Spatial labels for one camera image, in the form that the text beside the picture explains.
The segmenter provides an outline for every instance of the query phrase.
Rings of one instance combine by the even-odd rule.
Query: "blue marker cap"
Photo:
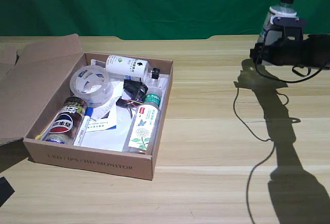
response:
[[[93,107],[87,107],[85,116],[91,117],[93,114]]]

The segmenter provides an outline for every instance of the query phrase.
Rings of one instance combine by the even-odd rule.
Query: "black strap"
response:
[[[292,72],[295,73],[296,75],[300,76],[300,77],[306,77],[306,76],[310,75],[310,73],[311,73],[311,68],[308,68],[306,75],[298,72],[295,68],[304,68],[304,67],[303,66],[293,66],[292,67]]]

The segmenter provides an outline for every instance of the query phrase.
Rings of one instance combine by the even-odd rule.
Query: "open cardboard box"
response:
[[[23,138],[25,147],[36,163],[152,180],[172,86],[171,60],[129,55],[148,60],[152,67],[169,75],[151,155],[34,139],[51,122],[65,99],[72,95],[69,82],[73,73],[89,65],[91,59],[106,61],[108,56],[84,53],[77,34],[29,44],[15,66],[12,59],[3,59],[2,56],[0,63],[7,66],[6,70],[3,69],[6,72],[0,75],[0,143]]]

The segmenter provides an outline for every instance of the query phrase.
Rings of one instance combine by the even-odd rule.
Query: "water bottle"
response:
[[[160,116],[162,90],[158,83],[159,74],[147,81],[148,91],[129,128],[123,152],[151,154],[155,142],[156,125]]]
[[[259,35],[257,42],[264,42],[265,34],[267,31],[267,37],[265,41],[265,45],[270,45],[273,42],[277,41],[278,38],[282,37],[282,31],[278,26],[273,24],[273,18],[275,16],[287,17],[287,18],[295,18],[297,15],[296,10],[291,8],[294,0],[280,0],[278,5],[270,6],[268,14],[266,16],[265,22],[263,23],[261,33]]]

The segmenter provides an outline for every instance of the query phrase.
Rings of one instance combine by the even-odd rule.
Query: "white marker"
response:
[[[84,119],[82,120],[83,122],[80,125],[80,128],[77,132],[76,138],[74,139],[73,145],[74,146],[80,146],[81,142],[83,141],[83,137],[85,135],[89,120],[91,119],[91,116],[93,114],[93,108],[92,107],[87,107],[86,109],[86,114]]]

